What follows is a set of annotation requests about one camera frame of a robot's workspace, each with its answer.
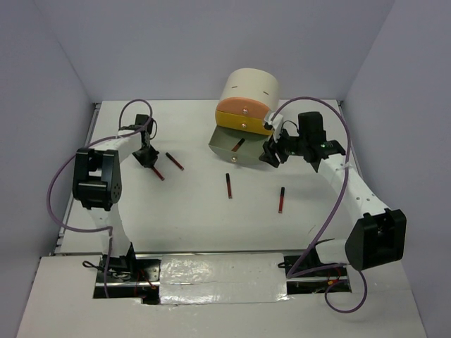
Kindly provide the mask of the orange top drawer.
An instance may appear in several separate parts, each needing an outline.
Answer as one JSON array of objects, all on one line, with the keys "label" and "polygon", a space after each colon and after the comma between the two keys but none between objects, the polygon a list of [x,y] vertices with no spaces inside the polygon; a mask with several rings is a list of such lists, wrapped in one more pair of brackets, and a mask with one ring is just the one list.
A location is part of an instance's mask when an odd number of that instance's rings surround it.
[{"label": "orange top drawer", "polygon": [[219,101],[217,111],[263,119],[271,110],[266,104],[243,97],[230,97]]}]

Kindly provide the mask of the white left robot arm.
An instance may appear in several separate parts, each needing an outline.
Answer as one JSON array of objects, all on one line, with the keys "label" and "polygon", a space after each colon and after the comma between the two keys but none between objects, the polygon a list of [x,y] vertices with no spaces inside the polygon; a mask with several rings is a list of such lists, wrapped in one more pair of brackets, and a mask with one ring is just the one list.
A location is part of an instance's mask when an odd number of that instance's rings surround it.
[{"label": "white left robot arm", "polygon": [[143,168],[152,169],[159,152],[151,145],[157,124],[138,114],[135,123],[121,127],[118,136],[96,146],[77,150],[73,196],[85,208],[102,238],[102,263],[121,280],[131,280],[138,271],[135,250],[125,233],[118,210],[123,186],[121,163],[134,157]]}]

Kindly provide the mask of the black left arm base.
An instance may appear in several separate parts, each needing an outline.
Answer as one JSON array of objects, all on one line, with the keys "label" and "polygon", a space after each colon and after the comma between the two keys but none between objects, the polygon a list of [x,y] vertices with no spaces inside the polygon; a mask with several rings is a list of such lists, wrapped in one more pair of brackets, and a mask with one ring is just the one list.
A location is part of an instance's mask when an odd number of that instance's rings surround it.
[{"label": "black left arm base", "polygon": [[139,257],[133,248],[129,248],[124,256],[108,258],[104,254],[98,263],[85,260],[82,266],[96,272],[95,299],[139,299],[148,305],[160,303],[160,258]]}]

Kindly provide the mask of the red lip gloss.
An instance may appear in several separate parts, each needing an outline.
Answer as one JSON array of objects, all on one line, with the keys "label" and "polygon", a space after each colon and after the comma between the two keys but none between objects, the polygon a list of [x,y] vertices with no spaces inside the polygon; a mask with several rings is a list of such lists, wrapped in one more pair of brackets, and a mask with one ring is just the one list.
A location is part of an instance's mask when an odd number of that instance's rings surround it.
[{"label": "red lip gloss", "polygon": [[181,171],[184,171],[184,167],[183,165],[175,158],[173,157],[170,153],[166,152],[165,153],[166,157],[173,163],[175,164]]},{"label": "red lip gloss", "polygon": [[232,194],[232,189],[231,189],[230,173],[225,174],[225,180],[226,180],[228,198],[232,199],[233,194]]},{"label": "red lip gloss", "polygon": [[151,169],[161,181],[165,180],[165,177],[154,166]]},{"label": "red lip gloss", "polygon": [[285,199],[285,187],[280,188],[280,196],[279,196],[279,204],[278,204],[278,213],[283,213],[283,206],[284,206],[284,199]]}]

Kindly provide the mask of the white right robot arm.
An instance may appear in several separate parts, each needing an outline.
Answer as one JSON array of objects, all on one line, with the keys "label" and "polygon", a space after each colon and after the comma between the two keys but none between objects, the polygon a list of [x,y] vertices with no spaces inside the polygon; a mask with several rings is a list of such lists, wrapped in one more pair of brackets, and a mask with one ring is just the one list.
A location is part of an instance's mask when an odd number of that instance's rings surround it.
[{"label": "white right robot arm", "polygon": [[331,264],[350,265],[357,271],[375,268],[404,256],[407,218],[389,208],[350,165],[349,153],[336,140],[328,141],[319,112],[298,115],[298,134],[290,136],[283,117],[270,112],[264,127],[272,136],[264,143],[260,160],[277,168],[289,156],[301,156],[338,195],[336,207],[345,207],[352,230],[347,239],[317,239],[306,259],[313,275],[324,274]]}]

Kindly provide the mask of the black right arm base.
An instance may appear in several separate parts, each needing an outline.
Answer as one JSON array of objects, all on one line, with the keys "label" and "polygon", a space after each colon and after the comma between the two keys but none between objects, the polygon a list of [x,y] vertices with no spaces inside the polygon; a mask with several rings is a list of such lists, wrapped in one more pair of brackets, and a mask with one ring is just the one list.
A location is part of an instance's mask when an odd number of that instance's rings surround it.
[{"label": "black right arm base", "polygon": [[328,286],[341,279],[347,279],[346,267],[333,267],[333,263],[321,263],[316,253],[309,253],[292,273],[297,274],[305,270],[309,272],[298,277],[287,278],[287,285],[296,288]]}]

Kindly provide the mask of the yellow drawer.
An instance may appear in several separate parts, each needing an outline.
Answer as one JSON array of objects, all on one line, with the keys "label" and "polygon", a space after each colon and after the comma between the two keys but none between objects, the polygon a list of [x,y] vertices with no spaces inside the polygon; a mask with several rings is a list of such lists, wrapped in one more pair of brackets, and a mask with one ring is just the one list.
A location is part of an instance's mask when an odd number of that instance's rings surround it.
[{"label": "yellow drawer", "polygon": [[273,133],[271,130],[267,130],[264,127],[264,121],[260,118],[252,118],[245,115],[216,111],[215,119],[216,124],[220,127],[266,136]]}]

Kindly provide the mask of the red lip gloss horizontal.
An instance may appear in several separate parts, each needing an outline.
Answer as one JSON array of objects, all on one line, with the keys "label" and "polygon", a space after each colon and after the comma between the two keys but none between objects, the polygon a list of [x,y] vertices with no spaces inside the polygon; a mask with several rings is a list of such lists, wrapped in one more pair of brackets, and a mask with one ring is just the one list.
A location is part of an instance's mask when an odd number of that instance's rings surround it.
[{"label": "red lip gloss horizontal", "polygon": [[232,152],[236,152],[245,142],[245,139],[242,138],[233,148]]}]

